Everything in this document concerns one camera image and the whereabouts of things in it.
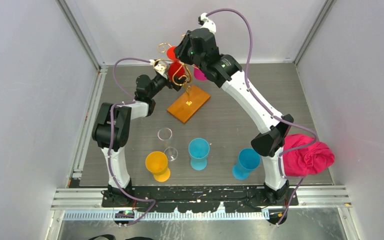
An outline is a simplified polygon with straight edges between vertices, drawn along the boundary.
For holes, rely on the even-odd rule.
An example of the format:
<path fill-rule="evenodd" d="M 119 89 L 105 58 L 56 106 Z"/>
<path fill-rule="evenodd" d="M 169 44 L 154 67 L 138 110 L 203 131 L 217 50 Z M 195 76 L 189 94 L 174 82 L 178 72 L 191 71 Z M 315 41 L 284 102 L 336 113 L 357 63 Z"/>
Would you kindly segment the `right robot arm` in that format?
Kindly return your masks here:
<path fill-rule="evenodd" d="M 290 186 L 281 174 L 280 156 L 291 128 L 287 122 L 293 117 L 273 108 L 251 84 L 236 59 L 220 53 L 215 34 L 209 29 L 188 30 L 174 53 L 182 63 L 198 67 L 207 80 L 228 93 L 253 120 L 259 133 L 250 144 L 262 157 L 263 194 L 268 203 L 279 205 Z"/>

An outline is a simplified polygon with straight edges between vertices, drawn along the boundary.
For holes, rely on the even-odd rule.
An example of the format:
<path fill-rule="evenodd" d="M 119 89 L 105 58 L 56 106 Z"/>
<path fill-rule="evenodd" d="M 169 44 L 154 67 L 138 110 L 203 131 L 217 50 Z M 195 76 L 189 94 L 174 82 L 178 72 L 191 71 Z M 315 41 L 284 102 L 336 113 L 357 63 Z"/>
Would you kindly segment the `pink plastic wine glass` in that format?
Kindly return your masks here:
<path fill-rule="evenodd" d="M 193 76 L 198 81 L 207 80 L 205 74 L 197 66 L 193 66 Z"/>

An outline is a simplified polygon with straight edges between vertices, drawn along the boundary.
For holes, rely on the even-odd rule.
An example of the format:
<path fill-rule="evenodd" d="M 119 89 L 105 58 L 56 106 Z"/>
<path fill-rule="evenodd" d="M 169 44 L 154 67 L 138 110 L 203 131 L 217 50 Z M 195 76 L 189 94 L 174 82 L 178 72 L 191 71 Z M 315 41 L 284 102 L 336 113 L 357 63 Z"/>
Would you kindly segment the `red plastic wine glass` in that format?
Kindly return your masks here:
<path fill-rule="evenodd" d="M 168 59 L 171 60 L 171 64 L 168 68 L 168 77 L 172 82 L 178 81 L 185 75 L 184 65 L 177 59 L 175 48 L 175 46 L 171 46 L 166 52 Z"/>

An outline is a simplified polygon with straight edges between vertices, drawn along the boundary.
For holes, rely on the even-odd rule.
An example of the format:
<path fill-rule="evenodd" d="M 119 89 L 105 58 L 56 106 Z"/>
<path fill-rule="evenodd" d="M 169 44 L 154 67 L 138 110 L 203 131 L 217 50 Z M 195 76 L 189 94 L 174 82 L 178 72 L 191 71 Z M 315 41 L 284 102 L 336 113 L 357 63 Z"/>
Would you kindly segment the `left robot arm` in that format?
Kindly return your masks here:
<path fill-rule="evenodd" d="M 156 74 L 150 78 L 146 74 L 135 80 L 134 99 L 130 102 L 104 102 L 99 108 L 93 129 L 92 139 L 103 152 L 109 175 L 108 192 L 121 207 L 128 207 L 133 200 L 132 181 L 127 170 L 125 146 L 130 135 L 131 121 L 150 116 L 156 106 L 154 100 L 163 88 L 177 92 L 181 84 L 187 82 L 185 76 L 169 77 Z"/>

